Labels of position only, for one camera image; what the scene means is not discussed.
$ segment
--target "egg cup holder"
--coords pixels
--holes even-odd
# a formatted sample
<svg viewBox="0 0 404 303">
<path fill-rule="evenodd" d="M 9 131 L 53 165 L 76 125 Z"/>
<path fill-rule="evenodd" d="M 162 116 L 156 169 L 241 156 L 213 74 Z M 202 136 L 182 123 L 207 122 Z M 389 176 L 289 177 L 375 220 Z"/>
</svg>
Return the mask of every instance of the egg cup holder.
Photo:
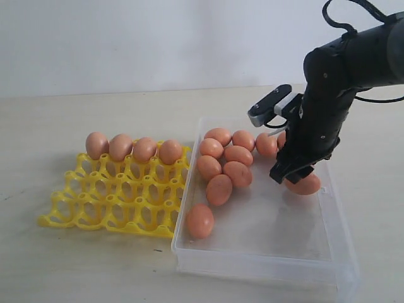
<svg viewBox="0 0 404 303">
<path fill-rule="evenodd" d="M 37 223 L 172 238 L 190 151 L 183 146 L 182 157 L 173 165 L 165 165 L 157 156 L 139 163 L 132 155 L 114 162 L 106 153 L 99 160 L 80 153 L 75 170 L 64 175 L 63 191 L 52 193 L 51 211 L 38 217 Z"/>
</svg>

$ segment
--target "clear plastic box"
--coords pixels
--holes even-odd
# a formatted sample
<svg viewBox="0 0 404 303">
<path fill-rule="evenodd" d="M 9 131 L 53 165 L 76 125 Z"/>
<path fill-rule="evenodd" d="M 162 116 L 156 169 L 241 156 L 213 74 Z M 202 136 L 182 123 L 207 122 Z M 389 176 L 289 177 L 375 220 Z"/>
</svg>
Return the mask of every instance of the clear plastic box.
<svg viewBox="0 0 404 303">
<path fill-rule="evenodd" d="M 255 136 L 270 131 L 255 128 L 248 117 L 200 120 L 172 241 L 178 271 L 259 283 L 327 285 L 335 289 L 331 302 L 351 302 L 359 270 L 326 161 L 315 168 L 320 191 L 298 196 L 270 179 L 275 162 L 255 151 L 250 187 L 235 189 L 226 204 L 212 208 L 215 227 L 209 238 L 191 239 L 184 225 L 186 213 L 195 203 L 208 204 L 206 183 L 196 169 L 198 146 L 208 130 L 218 127 L 231 132 L 246 129 Z"/>
</svg>

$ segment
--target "table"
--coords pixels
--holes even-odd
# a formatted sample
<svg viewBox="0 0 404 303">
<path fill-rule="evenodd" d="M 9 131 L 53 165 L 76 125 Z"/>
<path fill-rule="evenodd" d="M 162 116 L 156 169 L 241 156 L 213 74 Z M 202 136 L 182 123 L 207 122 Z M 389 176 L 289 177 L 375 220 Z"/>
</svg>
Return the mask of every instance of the table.
<svg viewBox="0 0 404 303">
<path fill-rule="evenodd" d="M 176 273 L 165 239 L 36 225 L 90 132 L 191 145 L 201 116 L 243 116 L 272 88 L 0 100 L 0 302 L 277 302 L 276 287 Z M 330 161 L 362 272 L 356 302 L 404 300 L 403 117 L 404 102 L 356 101 Z"/>
</svg>

